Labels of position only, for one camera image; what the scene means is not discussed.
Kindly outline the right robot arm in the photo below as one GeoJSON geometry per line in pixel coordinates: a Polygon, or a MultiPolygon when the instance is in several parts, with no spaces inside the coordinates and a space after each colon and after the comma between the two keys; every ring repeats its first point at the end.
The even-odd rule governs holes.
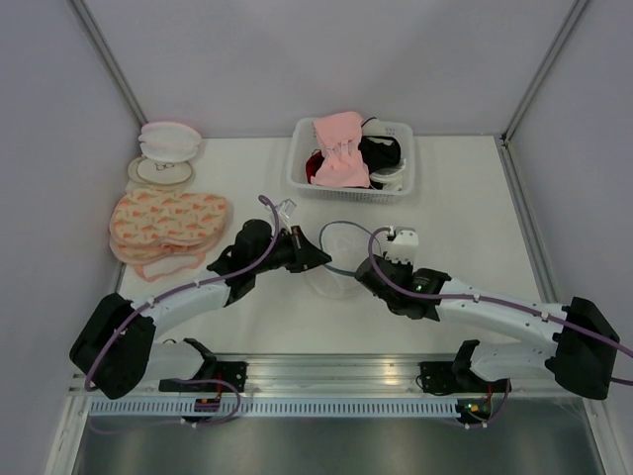
{"type": "Polygon", "coordinates": [[[603,400],[612,381],[619,335],[596,304],[528,302],[484,293],[445,272],[370,255],[355,279],[395,315],[478,327],[509,337],[503,344],[467,340],[451,367],[454,384],[473,391],[506,379],[551,373],[563,389],[603,400]]]}

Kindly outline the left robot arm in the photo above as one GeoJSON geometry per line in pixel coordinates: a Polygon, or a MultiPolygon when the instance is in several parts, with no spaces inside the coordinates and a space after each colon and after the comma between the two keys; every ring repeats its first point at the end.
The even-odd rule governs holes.
{"type": "Polygon", "coordinates": [[[160,337],[238,302],[264,272],[303,273],[330,262],[300,227],[250,220],[193,282],[135,301],[119,293],[105,296],[70,347],[69,359],[85,375],[87,390],[111,400],[145,381],[167,391],[207,391],[219,373],[217,357],[193,337],[176,343],[161,343],[160,337]]]}

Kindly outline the white mesh laundry bag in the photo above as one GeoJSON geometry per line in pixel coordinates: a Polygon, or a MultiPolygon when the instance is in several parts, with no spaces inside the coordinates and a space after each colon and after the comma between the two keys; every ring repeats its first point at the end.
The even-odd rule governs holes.
{"type": "Polygon", "coordinates": [[[318,295],[342,300],[362,291],[354,275],[368,257],[370,234],[361,225],[345,220],[332,221],[320,229],[318,247],[331,257],[331,262],[309,271],[306,276],[318,295]]]}

